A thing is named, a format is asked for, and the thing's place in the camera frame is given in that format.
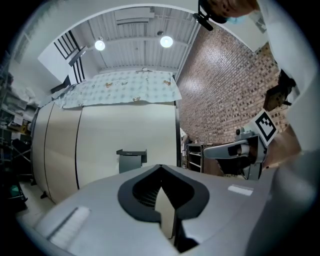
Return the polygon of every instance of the brick wall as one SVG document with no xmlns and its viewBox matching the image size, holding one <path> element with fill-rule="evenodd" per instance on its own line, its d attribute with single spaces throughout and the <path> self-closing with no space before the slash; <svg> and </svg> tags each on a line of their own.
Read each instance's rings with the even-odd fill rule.
<svg viewBox="0 0 320 256">
<path fill-rule="evenodd" d="M 219 26 L 201 28 L 177 81 L 180 126 L 192 140 L 227 143 L 263 107 L 280 71 L 269 44 L 254 53 Z M 270 112 L 280 132 L 287 107 Z"/>
</svg>

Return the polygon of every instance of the floor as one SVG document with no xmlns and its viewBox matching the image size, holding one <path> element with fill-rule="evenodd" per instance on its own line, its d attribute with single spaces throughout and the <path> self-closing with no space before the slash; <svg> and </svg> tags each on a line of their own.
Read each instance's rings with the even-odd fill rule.
<svg viewBox="0 0 320 256">
<path fill-rule="evenodd" d="M 25 197 L 28 198 L 25 202 L 27 209 L 18 212 L 16 217 L 25 224 L 34 227 L 42 216 L 55 206 L 55 203 L 48 197 L 41 199 L 40 196 L 43 192 L 37 185 L 31 186 L 30 182 L 20 182 L 20 186 Z"/>
</svg>

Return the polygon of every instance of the patterned cloth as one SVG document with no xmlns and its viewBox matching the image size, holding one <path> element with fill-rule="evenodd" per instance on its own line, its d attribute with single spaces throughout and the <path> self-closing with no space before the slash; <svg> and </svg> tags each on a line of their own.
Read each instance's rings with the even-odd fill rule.
<svg viewBox="0 0 320 256">
<path fill-rule="evenodd" d="M 120 71 L 99 74 L 83 81 L 54 102 L 64 109 L 97 104 L 146 101 L 163 103 L 181 100 L 171 72 Z"/>
</svg>

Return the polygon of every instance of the metal ceiling panel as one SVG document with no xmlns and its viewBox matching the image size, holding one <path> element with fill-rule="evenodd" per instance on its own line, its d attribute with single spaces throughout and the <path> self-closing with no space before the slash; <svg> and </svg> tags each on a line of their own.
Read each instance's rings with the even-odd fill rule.
<svg viewBox="0 0 320 256">
<path fill-rule="evenodd" d="M 148 18 L 148 23 L 132 20 L 117 24 L 117 19 L 137 18 Z M 151 6 L 107 12 L 79 24 L 72 32 L 80 45 L 88 46 L 86 54 L 93 55 L 100 72 L 148 67 L 179 74 L 199 27 L 191 13 Z M 170 48 L 160 45 L 159 31 L 172 37 Z M 105 42 L 103 51 L 94 47 L 99 37 Z"/>
</svg>

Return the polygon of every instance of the white curved panel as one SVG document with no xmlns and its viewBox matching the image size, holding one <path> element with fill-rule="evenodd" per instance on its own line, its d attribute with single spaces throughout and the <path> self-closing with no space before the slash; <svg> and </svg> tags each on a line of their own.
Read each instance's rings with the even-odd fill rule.
<svg viewBox="0 0 320 256">
<path fill-rule="evenodd" d="M 121 149 L 147 150 L 146 166 L 177 165 L 174 104 L 85 106 L 76 145 L 79 187 L 118 174 Z"/>
<path fill-rule="evenodd" d="M 54 103 L 50 102 L 39 110 L 36 118 L 34 133 L 32 138 L 32 168 L 34 179 L 39 188 L 46 192 L 48 197 L 50 193 L 47 186 L 45 173 L 45 140 L 49 116 Z"/>
<path fill-rule="evenodd" d="M 59 203 L 78 191 L 75 166 L 81 107 L 53 106 L 45 139 L 45 171 L 52 200 Z"/>
</svg>

